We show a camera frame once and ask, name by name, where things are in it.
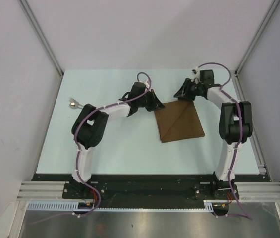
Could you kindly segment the brown cloth napkin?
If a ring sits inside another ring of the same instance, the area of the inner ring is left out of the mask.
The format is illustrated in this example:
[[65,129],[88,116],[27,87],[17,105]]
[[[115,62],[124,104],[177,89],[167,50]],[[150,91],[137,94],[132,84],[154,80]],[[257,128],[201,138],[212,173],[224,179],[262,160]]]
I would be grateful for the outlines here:
[[204,137],[205,133],[193,102],[174,101],[155,111],[161,143]]

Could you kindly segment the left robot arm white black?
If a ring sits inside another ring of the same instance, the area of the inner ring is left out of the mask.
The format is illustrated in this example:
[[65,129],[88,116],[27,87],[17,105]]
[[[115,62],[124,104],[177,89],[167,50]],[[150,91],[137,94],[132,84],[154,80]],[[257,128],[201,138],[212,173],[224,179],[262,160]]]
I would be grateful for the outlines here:
[[126,92],[113,104],[98,108],[91,104],[83,106],[71,129],[77,145],[77,156],[69,184],[78,197],[85,198],[91,192],[87,181],[92,175],[93,150],[101,142],[107,123],[111,120],[129,117],[135,114],[139,108],[145,108],[149,112],[165,108],[148,83],[135,82],[131,91]]

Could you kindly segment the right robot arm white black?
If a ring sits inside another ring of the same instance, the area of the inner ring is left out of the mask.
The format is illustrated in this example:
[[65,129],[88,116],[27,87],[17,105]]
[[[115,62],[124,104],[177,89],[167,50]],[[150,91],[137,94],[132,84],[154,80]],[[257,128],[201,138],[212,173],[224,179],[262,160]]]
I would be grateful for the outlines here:
[[215,199],[233,198],[237,189],[234,178],[238,154],[253,133],[251,103],[239,101],[223,90],[222,85],[215,83],[212,70],[194,69],[192,74],[193,78],[185,79],[174,97],[193,102],[197,96],[201,96],[220,109],[222,150],[208,190]]

